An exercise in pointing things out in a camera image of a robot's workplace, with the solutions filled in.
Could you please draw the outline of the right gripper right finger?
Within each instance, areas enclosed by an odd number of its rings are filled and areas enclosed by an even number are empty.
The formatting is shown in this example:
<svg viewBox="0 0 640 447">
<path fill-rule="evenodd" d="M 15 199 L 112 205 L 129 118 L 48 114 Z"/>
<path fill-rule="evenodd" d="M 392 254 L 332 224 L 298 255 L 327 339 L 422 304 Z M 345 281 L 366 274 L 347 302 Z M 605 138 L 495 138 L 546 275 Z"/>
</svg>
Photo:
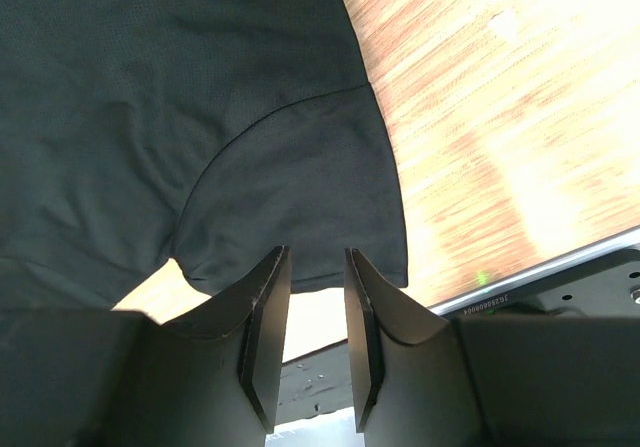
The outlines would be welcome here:
<svg viewBox="0 0 640 447">
<path fill-rule="evenodd" d="M 345 252 L 357 432 L 368 446 L 491 446 L 454 326 Z"/>
</svg>

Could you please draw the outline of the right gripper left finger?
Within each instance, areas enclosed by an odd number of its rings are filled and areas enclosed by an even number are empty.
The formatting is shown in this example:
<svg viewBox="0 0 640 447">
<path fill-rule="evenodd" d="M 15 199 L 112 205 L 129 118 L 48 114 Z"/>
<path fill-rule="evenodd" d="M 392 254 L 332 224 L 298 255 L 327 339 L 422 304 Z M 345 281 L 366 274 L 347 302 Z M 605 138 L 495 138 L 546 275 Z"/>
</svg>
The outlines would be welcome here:
<svg viewBox="0 0 640 447">
<path fill-rule="evenodd" d="M 97 420 L 77 446 L 261 446 L 275 426 L 291 287 L 287 247 L 162 325 L 126 318 Z"/>
</svg>

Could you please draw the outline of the black t shirt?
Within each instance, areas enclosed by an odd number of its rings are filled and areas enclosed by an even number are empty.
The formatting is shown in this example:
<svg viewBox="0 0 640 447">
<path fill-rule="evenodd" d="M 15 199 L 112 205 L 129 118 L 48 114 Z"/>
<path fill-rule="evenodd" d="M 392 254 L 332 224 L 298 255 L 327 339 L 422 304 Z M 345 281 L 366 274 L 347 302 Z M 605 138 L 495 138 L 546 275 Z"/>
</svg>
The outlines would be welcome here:
<svg viewBox="0 0 640 447">
<path fill-rule="evenodd" d="M 343 0 L 1 0 L 1 304 L 216 295 L 277 246 L 408 283 L 396 162 Z"/>
</svg>

